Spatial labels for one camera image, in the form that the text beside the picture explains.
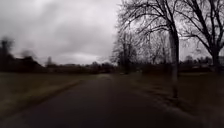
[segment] cloud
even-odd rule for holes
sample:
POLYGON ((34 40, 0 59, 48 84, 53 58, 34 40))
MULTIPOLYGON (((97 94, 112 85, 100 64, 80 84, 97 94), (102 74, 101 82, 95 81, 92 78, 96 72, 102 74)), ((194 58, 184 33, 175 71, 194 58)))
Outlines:
POLYGON ((0 0, 0 36, 13 54, 32 50, 40 62, 92 63, 113 47, 120 0, 0 0))

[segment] treeline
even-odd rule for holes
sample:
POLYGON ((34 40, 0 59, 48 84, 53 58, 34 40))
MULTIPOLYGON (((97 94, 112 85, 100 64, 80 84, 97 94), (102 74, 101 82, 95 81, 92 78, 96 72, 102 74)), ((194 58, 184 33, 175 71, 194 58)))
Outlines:
POLYGON ((4 37, 0 41, 0 71, 18 73, 66 73, 66 74, 97 74, 114 72, 115 66, 110 63, 99 64, 93 62, 89 65, 65 64, 58 65, 48 59, 45 66, 39 64, 31 51, 23 51, 22 58, 15 58, 11 54, 14 41, 4 37))
POLYGON ((99 73, 112 73, 115 71, 115 66, 110 63, 99 64, 93 62, 89 65, 80 64, 65 64, 57 65, 48 63, 46 69, 48 73, 67 73, 67 74, 99 74, 99 73))

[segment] road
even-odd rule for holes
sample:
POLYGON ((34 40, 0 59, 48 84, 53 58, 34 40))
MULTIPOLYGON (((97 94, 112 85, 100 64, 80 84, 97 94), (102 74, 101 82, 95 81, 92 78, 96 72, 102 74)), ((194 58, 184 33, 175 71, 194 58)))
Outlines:
POLYGON ((191 116, 101 75, 2 122, 0 128, 201 128, 191 116))

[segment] bare tree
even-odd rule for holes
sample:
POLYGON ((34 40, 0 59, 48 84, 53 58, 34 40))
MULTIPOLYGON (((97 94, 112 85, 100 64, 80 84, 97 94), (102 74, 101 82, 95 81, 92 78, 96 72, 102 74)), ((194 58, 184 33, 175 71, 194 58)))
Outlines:
POLYGON ((177 76, 179 63, 179 37, 175 22, 179 0, 130 0, 124 1, 119 15, 123 26, 137 28, 136 32, 148 35, 157 31, 168 31, 173 65, 173 90, 177 98, 177 76))
POLYGON ((219 53, 224 46, 224 1, 223 0, 180 0, 182 36, 201 42, 213 58, 215 71, 219 72, 219 53))
POLYGON ((143 45, 139 48, 144 62, 152 64, 170 62, 170 47, 169 42, 166 41, 167 34, 157 32, 150 34, 150 36, 152 36, 150 40, 142 43, 143 45))
POLYGON ((124 68, 125 73, 129 73, 130 66, 136 61, 136 49, 134 48, 134 35, 124 31, 119 31, 114 47, 114 61, 124 68))

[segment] grass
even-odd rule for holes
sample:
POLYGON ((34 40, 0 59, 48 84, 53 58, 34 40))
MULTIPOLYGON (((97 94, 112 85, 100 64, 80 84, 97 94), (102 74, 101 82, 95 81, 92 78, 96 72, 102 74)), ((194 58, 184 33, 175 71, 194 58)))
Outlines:
MULTIPOLYGON (((172 102, 172 81, 170 76, 132 74, 122 76, 133 89, 158 100, 172 102)), ((199 117, 224 116, 224 77, 214 74, 181 74, 178 80, 179 107, 199 117)))
POLYGON ((0 73, 0 119, 87 78, 89 76, 0 73))

